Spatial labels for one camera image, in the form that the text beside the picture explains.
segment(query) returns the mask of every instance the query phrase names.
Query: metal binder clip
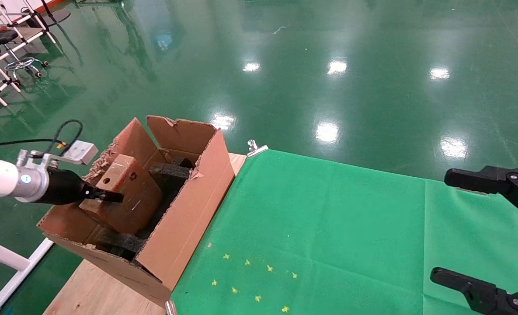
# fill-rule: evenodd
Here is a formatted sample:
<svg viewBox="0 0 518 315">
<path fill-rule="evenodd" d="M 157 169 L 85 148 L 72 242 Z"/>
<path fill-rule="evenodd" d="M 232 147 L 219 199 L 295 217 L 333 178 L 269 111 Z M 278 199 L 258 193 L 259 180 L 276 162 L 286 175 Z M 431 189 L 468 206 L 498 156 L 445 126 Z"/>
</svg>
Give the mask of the metal binder clip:
<svg viewBox="0 0 518 315">
<path fill-rule="evenodd" d="M 249 158 L 251 156 L 257 155 L 261 152 L 268 150 L 267 146 L 258 147 L 255 140 L 249 140 L 249 141 L 247 141 L 247 144 L 249 145 L 249 153 L 247 153 L 247 157 L 249 157 Z"/>
<path fill-rule="evenodd" d="M 165 314 L 177 315 L 177 309 L 175 309 L 175 303 L 173 303 L 173 300 L 165 302 Z"/>
</svg>

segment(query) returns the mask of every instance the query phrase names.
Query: stool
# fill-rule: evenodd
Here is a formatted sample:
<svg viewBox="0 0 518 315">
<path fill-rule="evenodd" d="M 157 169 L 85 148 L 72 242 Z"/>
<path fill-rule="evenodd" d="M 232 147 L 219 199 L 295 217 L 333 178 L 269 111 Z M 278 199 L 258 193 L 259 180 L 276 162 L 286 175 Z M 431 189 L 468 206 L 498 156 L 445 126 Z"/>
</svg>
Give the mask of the stool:
<svg viewBox="0 0 518 315">
<path fill-rule="evenodd" d="M 49 65 L 49 62 L 41 62 L 33 57 L 27 58 L 18 58 L 16 54 L 12 51 L 11 48 L 8 47 L 8 43 L 17 38 L 17 32 L 15 30 L 0 30 L 0 46 L 4 46 L 8 52 L 8 55 L 11 56 L 15 61 L 7 64 L 5 66 L 6 71 L 12 71 L 12 76 L 15 80 L 17 79 L 16 71 L 20 69 L 25 69 L 26 71 L 33 72 L 36 77 L 41 78 L 43 74 L 33 65 L 34 62 L 39 62 L 41 66 L 44 68 Z"/>
</svg>

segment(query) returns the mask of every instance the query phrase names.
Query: black cable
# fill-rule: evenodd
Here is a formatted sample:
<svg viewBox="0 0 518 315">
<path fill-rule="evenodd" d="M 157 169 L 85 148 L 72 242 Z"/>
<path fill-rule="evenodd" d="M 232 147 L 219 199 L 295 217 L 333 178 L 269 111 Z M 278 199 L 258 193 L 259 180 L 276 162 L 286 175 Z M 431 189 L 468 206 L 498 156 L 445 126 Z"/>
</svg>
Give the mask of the black cable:
<svg viewBox="0 0 518 315">
<path fill-rule="evenodd" d="M 14 145 L 14 144 L 25 144 L 28 142 L 52 142 L 53 139 L 27 139 L 27 140 L 16 140 L 16 141 L 7 141 L 7 142 L 0 142 L 0 146 L 5 145 Z M 57 140 L 57 142 L 61 143 L 61 145 L 65 145 L 65 142 L 62 142 L 60 140 Z"/>
<path fill-rule="evenodd" d="M 63 122 L 63 124 L 61 124 L 61 126 L 59 127 L 59 129 L 57 129 L 57 132 L 55 133 L 55 137 L 53 138 L 53 140 L 51 140 L 51 143 L 49 144 L 49 147 L 47 147 L 47 149 L 45 150 L 45 152 L 43 152 L 43 154 L 46 154 L 46 153 L 49 153 L 51 152 L 51 150 L 53 149 L 53 146 L 55 145 L 55 143 L 59 142 L 59 140 L 57 140 L 57 138 L 59 137 L 59 135 L 61 134 L 61 131 L 63 130 L 63 128 L 69 124 L 69 123 L 77 123 L 79 125 L 79 128 L 78 128 L 78 132 L 76 133 L 76 135 L 74 136 L 73 140 L 69 143 L 67 143 L 65 146 L 64 146 L 64 149 L 63 151 L 61 151 L 61 153 L 59 154 L 59 156 L 63 156 L 67 151 L 69 151 L 70 149 L 70 146 L 76 141 L 78 140 L 78 137 L 80 137 L 80 134 L 82 133 L 82 129 L 83 129 L 83 124 L 81 121 L 79 120 L 76 120 L 76 119 L 69 119 L 65 122 Z M 34 159 L 41 159 L 43 157 L 43 154 L 41 155 L 33 155 L 32 157 Z"/>
</svg>

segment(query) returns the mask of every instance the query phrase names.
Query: white stand leg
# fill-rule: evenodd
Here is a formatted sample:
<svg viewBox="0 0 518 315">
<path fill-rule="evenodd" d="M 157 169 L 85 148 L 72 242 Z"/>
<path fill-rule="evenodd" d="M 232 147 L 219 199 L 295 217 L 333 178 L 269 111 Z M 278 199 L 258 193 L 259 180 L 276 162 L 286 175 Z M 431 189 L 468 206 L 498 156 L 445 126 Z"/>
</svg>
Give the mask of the white stand leg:
<svg viewBox="0 0 518 315">
<path fill-rule="evenodd" d="M 0 262 L 17 270 L 17 273 L 0 291 L 0 309 L 52 245 L 53 241 L 45 238 L 28 259 L 0 245 Z"/>
</svg>

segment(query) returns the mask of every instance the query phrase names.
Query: box flap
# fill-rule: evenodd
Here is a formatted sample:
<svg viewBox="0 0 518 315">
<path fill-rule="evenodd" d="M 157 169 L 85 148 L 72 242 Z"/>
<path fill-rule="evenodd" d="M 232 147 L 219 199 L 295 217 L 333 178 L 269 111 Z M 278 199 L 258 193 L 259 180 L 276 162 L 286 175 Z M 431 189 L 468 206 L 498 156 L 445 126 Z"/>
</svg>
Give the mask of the box flap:
<svg viewBox="0 0 518 315">
<path fill-rule="evenodd" d="M 74 243 L 53 235 L 46 236 L 65 249 L 84 257 L 157 305 L 164 305 L 171 295 L 171 291 L 163 287 L 155 277 L 126 259 L 99 251 L 93 245 Z"/>
<path fill-rule="evenodd" d="M 208 223 L 204 226 L 199 225 L 198 231 L 195 231 L 195 226 L 198 225 L 203 214 L 208 217 L 208 221 L 210 220 L 233 180 L 233 169 L 229 163 L 221 130 L 213 135 L 198 161 L 197 168 L 202 176 L 185 182 L 145 247 L 136 257 L 139 263 L 162 281 L 170 278 L 169 272 L 177 256 L 187 250 L 193 253 L 196 244 L 192 248 L 187 248 L 186 244 L 195 239 L 194 233 L 197 233 L 200 239 Z M 222 182 L 226 177 L 228 177 L 227 182 Z M 163 285 L 172 289 L 178 279 L 177 277 L 175 281 L 163 282 Z"/>
<path fill-rule="evenodd" d="M 211 124 L 162 116 L 146 116 L 146 123 L 160 147 L 195 154 L 204 151 L 216 131 Z"/>
<path fill-rule="evenodd" d="M 37 227 L 50 235 L 57 235 L 83 243 L 97 227 L 97 223 L 79 209 L 77 203 L 52 206 L 39 220 Z"/>
<path fill-rule="evenodd" d="M 141 165 L 155 154 L 157 146 L 137 118 L 121 130 L 109 147 L 92 164 L 85 181 L 95 185 L 119 154 L 132 156 Z"/>
</svg>

